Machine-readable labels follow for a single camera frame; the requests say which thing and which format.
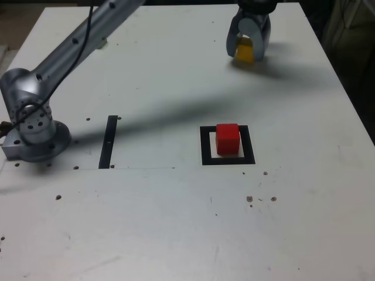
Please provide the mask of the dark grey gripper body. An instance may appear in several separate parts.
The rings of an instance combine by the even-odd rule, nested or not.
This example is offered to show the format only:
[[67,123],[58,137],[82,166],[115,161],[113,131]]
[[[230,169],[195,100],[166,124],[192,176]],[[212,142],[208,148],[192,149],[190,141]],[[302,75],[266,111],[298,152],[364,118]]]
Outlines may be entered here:
[[243,9],[239,9],[234,17],[235,21],[239,22],[244,18],[252,19],[257,24],[265,24],[265,22],[269,20],[269,14],[259,15],[252,11],[249,12]]

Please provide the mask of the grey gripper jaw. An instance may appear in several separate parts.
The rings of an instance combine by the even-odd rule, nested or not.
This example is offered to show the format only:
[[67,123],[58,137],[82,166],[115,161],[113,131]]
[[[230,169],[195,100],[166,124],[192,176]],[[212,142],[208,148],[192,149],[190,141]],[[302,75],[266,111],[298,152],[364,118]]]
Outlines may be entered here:
[[243,18],[243,11],[238,10],[238,12],[233,17],[231,24],[230,24],[229,32],[228,32],[227,39],[226,39],[226,50],[227,50],[227,54],[230,57],[234,57],[236,55],[238,44],[243,35],[240,32],[240,29],[238,27],[242,18]]
[[238,57],[247,62],[262,61],[270,39],[270,18],[265,24],[244,18],[238,27],[243,34],[238,44]]

